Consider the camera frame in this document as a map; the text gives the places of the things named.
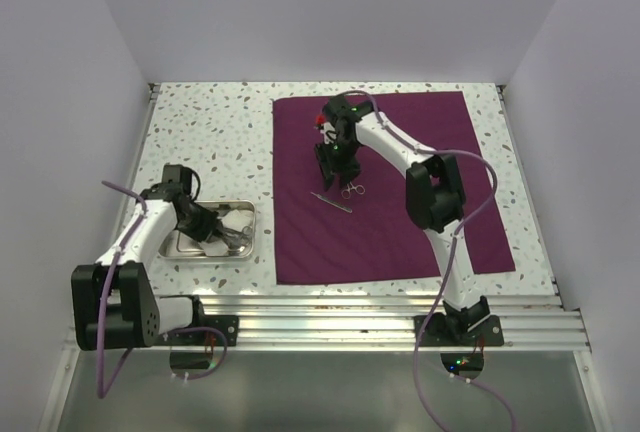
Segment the steel forceps ring handles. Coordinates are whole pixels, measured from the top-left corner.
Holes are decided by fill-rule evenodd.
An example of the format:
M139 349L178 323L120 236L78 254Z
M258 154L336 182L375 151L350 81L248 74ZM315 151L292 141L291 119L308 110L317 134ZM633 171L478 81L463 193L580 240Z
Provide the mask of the steel forceps ring handles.
M341 191L341 196L345 200L349 200L356 195L364 195L366 189L363 185L355 185L352 182L349 182L346 187Z

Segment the steel tweezers long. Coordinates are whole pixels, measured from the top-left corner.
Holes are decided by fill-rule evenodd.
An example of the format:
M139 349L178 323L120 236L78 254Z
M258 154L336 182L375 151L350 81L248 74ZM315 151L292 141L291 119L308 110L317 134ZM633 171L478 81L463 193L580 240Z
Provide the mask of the steel tweezers long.
M338 201L330 199L330 198L328 198L328 197L326 197L326 196L324 196L322 194L319 194L317 192L311 191L310 194L312 196L314 196L315 198L317 198L318 200L320 200L320 201L322 201L322 202L324 202L324 203L326 203L326 204L328 204L328 205L330 205L330 206L332 206L332 207L334 207L336 209L339 209L339 210L341 210L343 212L346 212L346 213L349 213L349 214L353 213L352 208L350 208L347 205L344 205L344 204L342 204L342 203L340 203Z

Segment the steel scissors ring handles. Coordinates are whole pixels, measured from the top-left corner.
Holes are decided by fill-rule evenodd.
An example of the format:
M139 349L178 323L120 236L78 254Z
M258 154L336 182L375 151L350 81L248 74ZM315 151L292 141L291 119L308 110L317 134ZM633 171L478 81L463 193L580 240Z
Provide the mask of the steel scissors ring handles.
M250 226L245 226L241 230L232 230L232 234L224 235L225 243L230 249L239 249L251 243L253 229Z

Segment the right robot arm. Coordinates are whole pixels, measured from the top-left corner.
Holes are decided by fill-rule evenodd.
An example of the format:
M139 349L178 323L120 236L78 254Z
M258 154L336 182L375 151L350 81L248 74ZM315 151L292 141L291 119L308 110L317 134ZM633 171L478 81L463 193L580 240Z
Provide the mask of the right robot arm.
M314 146L323 180L329 190L355 192L353 180L361 172L356 154L367 147L385 159L405 178L405 209L411 222L430 242L442 285L440 314L431 312L424 329L455 345L470 343L490 317L486 297L477 279L464 238L464 227L474 216L464 213L466 193L457 158L482 158L459 150L436 150L419 142L382 113L372 96L352 104L351 92L339 94L324 105L316 128L322 141Z

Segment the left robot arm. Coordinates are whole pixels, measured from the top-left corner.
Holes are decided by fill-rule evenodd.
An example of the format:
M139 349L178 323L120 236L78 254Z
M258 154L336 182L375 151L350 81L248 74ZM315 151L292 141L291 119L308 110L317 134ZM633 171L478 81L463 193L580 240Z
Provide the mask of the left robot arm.
M219 214L183 192L146 189L134 198L138 204L127 229L94 263L71 275L76 341L84 351L151 347L165 334L193 345L207 335L200 300L156 295L148 269L173 231L196 242L220 237Z

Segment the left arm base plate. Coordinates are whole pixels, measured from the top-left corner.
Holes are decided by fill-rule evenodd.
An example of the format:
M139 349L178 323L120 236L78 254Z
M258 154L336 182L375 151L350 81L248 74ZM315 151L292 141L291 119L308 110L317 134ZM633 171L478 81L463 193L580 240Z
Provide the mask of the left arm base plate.
M154 345L235 347L239 331L240 318L237 315L205 315L185 331L160 335Z

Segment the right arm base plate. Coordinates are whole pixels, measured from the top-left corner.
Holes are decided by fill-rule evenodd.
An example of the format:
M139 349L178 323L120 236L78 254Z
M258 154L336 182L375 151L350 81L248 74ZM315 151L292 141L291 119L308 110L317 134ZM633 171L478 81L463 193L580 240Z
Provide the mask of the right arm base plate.
M497 315L490 315L486 320L462 332L448 323L448 316L434 313L429 319L424 333L419 339L420 347L501 347L505 344L502 325Z

